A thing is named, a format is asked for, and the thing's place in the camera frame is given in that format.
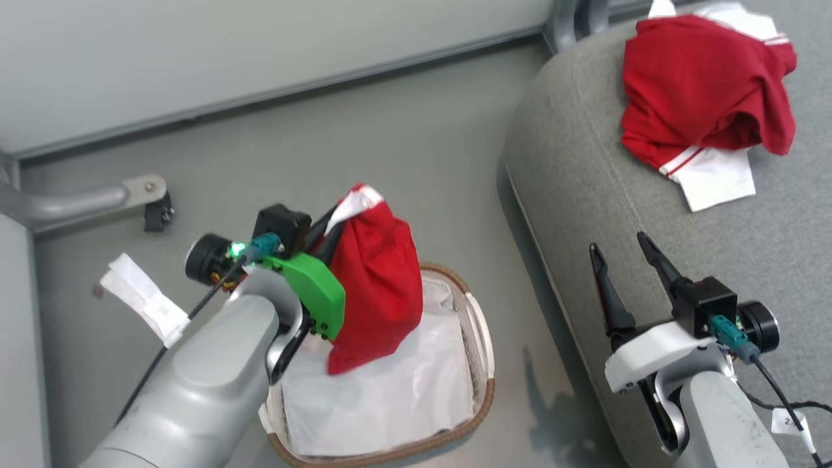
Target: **green led light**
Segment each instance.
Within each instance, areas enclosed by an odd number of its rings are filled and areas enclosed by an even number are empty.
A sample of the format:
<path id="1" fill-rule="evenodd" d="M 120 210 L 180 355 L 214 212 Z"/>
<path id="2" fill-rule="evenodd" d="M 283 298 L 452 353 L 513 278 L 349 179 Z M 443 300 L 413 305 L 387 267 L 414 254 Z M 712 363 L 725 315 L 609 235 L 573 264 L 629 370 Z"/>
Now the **green led light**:
<path id="1" fill-rule="evenodd" d="M 236 260 L 245 251 L 246 247 L 245 242 L 234 242 L 228 248 L 228 252 L 231 254 L 231 258 Z"/>

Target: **metal frame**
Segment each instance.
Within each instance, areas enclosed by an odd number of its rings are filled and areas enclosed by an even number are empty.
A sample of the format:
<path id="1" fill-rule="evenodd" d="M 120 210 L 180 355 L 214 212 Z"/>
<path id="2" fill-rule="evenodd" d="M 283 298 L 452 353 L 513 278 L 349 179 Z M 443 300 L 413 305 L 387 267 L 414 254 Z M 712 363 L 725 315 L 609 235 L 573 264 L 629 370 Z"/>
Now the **metal frame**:
<path id="1" fill-rule="evenodd" d="M 35 234 L 93 217 L 160 201 L 167 194 L 165 179 L 134 177 L 105 187 L 69 195 L 34 195 L 20 190 L 17 160 L 0 153 L 0 213 Z"/>
<path id="2" fill-rule="evenodd" d="M 606 31 L 611 22 L 646 17 L 651 4 L 651 0 L 637 0 L 610 7 L 610 0 L 555 0 L 543 38 L 553 54 L 560 53 L 584 37 Z"/>

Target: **gray floor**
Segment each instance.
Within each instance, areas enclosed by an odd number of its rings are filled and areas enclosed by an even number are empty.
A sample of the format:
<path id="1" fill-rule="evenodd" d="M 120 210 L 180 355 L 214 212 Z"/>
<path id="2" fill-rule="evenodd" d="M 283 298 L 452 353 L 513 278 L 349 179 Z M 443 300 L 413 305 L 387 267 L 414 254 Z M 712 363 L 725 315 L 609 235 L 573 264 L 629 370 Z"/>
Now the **gray floor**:
<path id="1" fill-rule="evenodd" d="M 127 252 L 186 309 L 206 291 L 182 269 L 192 240 L 244 238 L 274 202 L 318 216 L 356 182 L 410 222 L 423 260 L 470 285 L 496 353 L 495 402 L 473 436 L 396 466 L 619 466 L 498 170 L 507 122 L 545 59 L 525 42 L 26 167 L 24 186 L 50 193 L 156 172 L 178 211 L 161 235 L 141 232 L 133 212 L 37 239 L 54 466 L 75 466 L 109 431 L 160 346 L 126 306 L 91 294 L 109 261 Z M 229 466 L 284 465 L 252 415 Z"/>

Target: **white tag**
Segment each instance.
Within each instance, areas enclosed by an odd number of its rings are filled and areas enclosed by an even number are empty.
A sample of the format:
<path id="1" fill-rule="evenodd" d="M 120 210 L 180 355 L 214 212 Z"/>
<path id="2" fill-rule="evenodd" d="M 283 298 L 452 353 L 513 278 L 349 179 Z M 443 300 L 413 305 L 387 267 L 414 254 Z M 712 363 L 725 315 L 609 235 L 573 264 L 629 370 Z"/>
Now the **white tag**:
<path id="1" fill-rule="evenodd" d="M 647 13 L 648 18 L 674 17 L 675 15 L 676 7 L 673 6 L 672 0 L 653 0 L 650 12 Z"/>
<path id="2" fill-rule="evenodd" d="M 806 415 L 800 411 L 795 411 L 795 414 L 800 419 L 800 425 L 803 426 L 802 432 L 797 429 L 795 420 L 785 408 L 775 408 L 771 412 L 771 433 L 800 436 L 803 438 L 806 448 L 809 449 L 809 453 L 815 453 L 815 444 L 812 442 L 809 424 L 806 423 Z"/>
<path id="3" fill-rule="evenodd" d="M 191 322 L 188 315 L 161 293 L 156 283 L 125 253 L 113 263 L 101 285 L 124 301 L 170 348 Z"/>

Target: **white wall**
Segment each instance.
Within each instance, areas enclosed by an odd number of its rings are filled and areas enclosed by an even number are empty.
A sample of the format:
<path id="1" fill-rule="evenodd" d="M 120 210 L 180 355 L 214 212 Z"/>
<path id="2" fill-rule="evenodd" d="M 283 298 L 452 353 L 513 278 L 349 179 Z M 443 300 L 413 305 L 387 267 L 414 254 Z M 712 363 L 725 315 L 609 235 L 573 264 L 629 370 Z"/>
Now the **white wall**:
<path id="1" fill-rule="evenodd" d="M 543 24 L 552 0 L 0 0 L 20 157 Z"/>

